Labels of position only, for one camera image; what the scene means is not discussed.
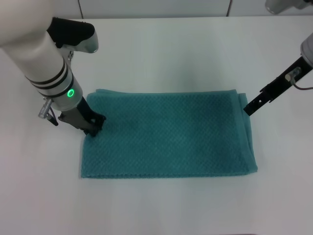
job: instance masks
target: white tabletop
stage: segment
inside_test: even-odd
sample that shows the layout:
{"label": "white tabletop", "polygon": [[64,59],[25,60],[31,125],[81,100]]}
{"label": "white tabletop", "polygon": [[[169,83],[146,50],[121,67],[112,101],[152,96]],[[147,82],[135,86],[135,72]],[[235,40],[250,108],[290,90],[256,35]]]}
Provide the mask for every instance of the white tabletop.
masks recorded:
{"label": "white tabletop", "polygon": [[[237,89],[250,101],[313,31],[313,16],[86,21],[100,47],[72,61],[85,95]],[[255,174],[81,179],[83,132],[39,119],[40,95],[0,52],[0,234],[311,235],[312,98],[291,88],[251,117]]]}

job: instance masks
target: green led ring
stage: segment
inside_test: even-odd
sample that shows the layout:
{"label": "green led ring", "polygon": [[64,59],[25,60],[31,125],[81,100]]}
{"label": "green led ring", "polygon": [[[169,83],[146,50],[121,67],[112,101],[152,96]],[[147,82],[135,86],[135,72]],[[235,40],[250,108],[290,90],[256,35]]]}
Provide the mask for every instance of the green led ring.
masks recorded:
{"label": "green led ring", "polygon": [[74,95],[74,89],[70,89],[68,92],[67,92],[67,96],[68,97],[72,97]]}

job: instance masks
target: folded towel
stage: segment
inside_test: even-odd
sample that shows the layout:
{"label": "folded towel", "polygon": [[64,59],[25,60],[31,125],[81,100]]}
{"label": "folded towel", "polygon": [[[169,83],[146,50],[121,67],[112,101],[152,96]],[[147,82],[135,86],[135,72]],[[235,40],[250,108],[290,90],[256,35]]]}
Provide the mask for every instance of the folded towel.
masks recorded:
{"label": "folded towel", "polygon": [[97,90],[87,103],[107,117],[83,146],[83,178],[246,175],[257,171],[246,94],[129,94]]}

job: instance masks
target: black band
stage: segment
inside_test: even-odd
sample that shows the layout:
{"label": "black band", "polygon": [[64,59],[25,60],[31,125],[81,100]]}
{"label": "black band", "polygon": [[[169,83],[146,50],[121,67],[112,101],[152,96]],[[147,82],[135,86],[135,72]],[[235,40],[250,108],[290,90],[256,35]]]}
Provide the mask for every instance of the black band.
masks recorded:
{"label": "black band", "polygon": [[46,94],[42,94],[40,92],[39,92],[39,94],[41,94],[42,96],[47,97],[47,98],[56,98],[56,97],[64,95],[66,92],[68,92],[72,88],[73,83],[74,83],[74,76],[72,74],[72,81],[70,82],[69,86],[64,91],[62,91],[58,94],[53,94],[53,95],[46,95]]}
{"label": "black band", "polygon": [[38,88],[38,89],[41,89],[41,90],[48,90],[51,88],[55,88],[55,87],[59,86],[62,82],[64,82],[64,80],[67,77],[67,74],[68,74],[68,66],[67,66],[67,70],[66,70],[65,74],[63,75],[63,77],[58,82],[52,84],[51,86],[47,86],[47,87],[39,87],[39,86],[35,86],[34,84],[33,84],[33,86]]}
{"label": "black band", "polygon": [[26,77],[32,84],[45,85],[45,84],[49,84],[49,83],[51,83],[51,82],[57,80],[57,79],[62,75],[62,73],[64,72],[64,69],[65,69],[65,61],[64,61],[64,59],[63,59],[63,67],[62,67],[61,71],[60,71],[56,76],[54,76],[52,79],[49,79],[49,80],[43,81],[43,82],[35,82],[35,81],[30,80],[28,77],[26,77],[26,76],[25,76],[25,77]]}

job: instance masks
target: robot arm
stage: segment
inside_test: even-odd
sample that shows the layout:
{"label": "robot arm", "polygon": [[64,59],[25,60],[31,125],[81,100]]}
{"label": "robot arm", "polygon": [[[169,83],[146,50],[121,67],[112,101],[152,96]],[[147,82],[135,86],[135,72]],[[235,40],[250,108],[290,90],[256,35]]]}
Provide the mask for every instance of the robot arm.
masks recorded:
{"label": "robot arm", "polygon": [[[267,0],[266,8],[273,14],[278,14],[292,6],[302,9],[312,0]],[[250,116],[267,102],[272,102],[283,92],[313,69],[313,34],[311,34],[300,47],[301,57],[271,83],[260,90],[260,94],[244,108]]]}
{"label": "robot arm", "polygon": [[93,53],[97,35],[91,24],[52,20],[51,9],[49,0],[6,0],[0,9],[0,46],[46,99],[39,117],[57,124],[48,114],[52,107],[61,111],[60,121],[95,136],[105,117],[88,106],[71,58],[64,59],[57,47]]}

